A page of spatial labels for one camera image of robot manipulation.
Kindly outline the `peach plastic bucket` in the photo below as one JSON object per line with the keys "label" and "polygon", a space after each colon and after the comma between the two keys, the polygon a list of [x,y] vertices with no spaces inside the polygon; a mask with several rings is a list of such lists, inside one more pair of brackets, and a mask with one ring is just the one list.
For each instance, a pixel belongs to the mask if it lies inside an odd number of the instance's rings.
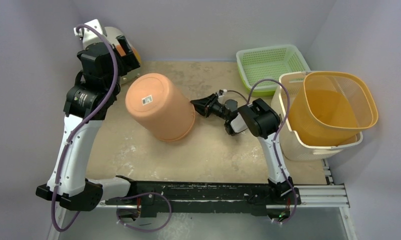
{"label": "peach plastic bucket", "polygon": [[132,118],[163,142],[189,134],[196,121],[193,104],[165,75],[147,73],[129,87],[124,100]]}

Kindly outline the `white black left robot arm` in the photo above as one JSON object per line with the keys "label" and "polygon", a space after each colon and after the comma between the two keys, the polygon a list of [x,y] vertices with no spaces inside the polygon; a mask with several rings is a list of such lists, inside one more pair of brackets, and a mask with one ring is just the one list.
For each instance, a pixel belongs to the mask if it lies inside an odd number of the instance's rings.
{"label": "white black left robot arm", "polygon": [[120,93],[120,77],[140,67],[126,38],[120,35],[116,39],[110,46],[96,42],[77,53],[82,70],[66,94],[63,144],[50,179],[35,191],[38,197],[67,210],[88,212],[113,198],[130,205],[138,197],[127,177],[86,178],[94,140]]}

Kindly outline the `yellow orange slatted bin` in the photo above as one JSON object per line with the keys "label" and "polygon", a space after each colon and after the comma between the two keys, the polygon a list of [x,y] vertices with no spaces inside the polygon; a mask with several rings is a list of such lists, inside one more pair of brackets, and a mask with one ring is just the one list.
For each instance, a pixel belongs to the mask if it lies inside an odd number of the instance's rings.
{"label": "yellow orange slatted bin", "polygon": [[338,146],[379,119],[374,98],[359,77],[337,71],[307,73],[290,104],[288,121],[306,145]]}

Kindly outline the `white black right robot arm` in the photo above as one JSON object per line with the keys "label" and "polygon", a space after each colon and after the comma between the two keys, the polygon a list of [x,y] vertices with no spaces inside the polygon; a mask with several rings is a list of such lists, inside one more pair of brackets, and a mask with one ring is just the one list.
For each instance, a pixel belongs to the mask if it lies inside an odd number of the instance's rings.
{"label": "white black right robot arm", "polygon": [[228,135],[249,130],[258,139],[267,165],[269,197],[274,203],[282,203],[289,197],[294,184],[280,145],[279,133],[283,126],[280,116],[261,98],[241,106],[234,99],[222,103],[220,98],[222,95],[214,93],[190,103],[205,118],[215,115],[223,119]]}

